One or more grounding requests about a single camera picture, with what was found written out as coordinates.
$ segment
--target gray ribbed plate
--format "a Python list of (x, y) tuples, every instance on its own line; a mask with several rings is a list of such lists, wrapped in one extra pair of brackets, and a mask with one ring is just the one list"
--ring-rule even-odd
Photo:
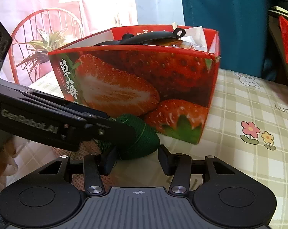
[(216, 229), (193, 210), (186, 198), (164, 188), (111, 188), (89, 198), (81, 211), (53, 229)]

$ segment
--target box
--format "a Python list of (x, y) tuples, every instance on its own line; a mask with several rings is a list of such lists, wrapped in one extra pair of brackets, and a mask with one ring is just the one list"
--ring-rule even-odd
[(204, 29), (208, 52), (154, 45), (93, 46), (120, 40), (125, 33), (152, 31), (173, 28), (111, 28), (50, 52), (50, 62), (65, 99), (113, 118), (139, 116), (160, 133), (197, 144), (219, 68), (218, 32)]

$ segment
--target robotic arm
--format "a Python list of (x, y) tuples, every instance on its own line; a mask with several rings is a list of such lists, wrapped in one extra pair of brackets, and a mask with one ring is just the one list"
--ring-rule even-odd
[[(0, 23), (0, 70), (11, 41)], [(0, 130), (69, 151), (91, 139), (114, 145), (135, 139), (132, 127), (101, 111), (2, 79)], [(192, 160), (171, 154), (164, 145), (158, 159), (164, 174), (174, 176), (169, 190), (112, 187), (106, 193), (101, 175), (111, 172), (116, 159), (116, 147), (80, 161), (61, 156), (9, 185), (0, 193), (6, 228), (264, 229), (276, 209), (270, 189), (220, 159)], [(72, 174), (84, 175), (85, 191), (71, 184)], [(196, 191), (189, 190), (191, 174), (203, 176)]]

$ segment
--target cartoon bunny print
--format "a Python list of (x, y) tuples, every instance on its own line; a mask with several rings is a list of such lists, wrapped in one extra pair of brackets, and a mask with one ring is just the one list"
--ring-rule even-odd
[(242, 74), (240, 73), (236, 73), (235, 75), (237, 75), (240, 78), (240, 82), (245, 85), (245, 86), (254, 86), (255, 88), (259, 89), (260, 85), (254, 81), (254, 77), (251, 76), (246, 76), (244, 77)]

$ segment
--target black loop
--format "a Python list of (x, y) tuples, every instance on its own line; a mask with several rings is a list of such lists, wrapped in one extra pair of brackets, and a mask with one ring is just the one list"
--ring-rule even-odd
[(186, 31), (185, 31), (184, 29), (182, 29), (182, 28), (177, 27), (177, 28), (174, 30), (174, 36), (175, 36), (176, 39), (182, 38), (185, 34), (186, 34)]

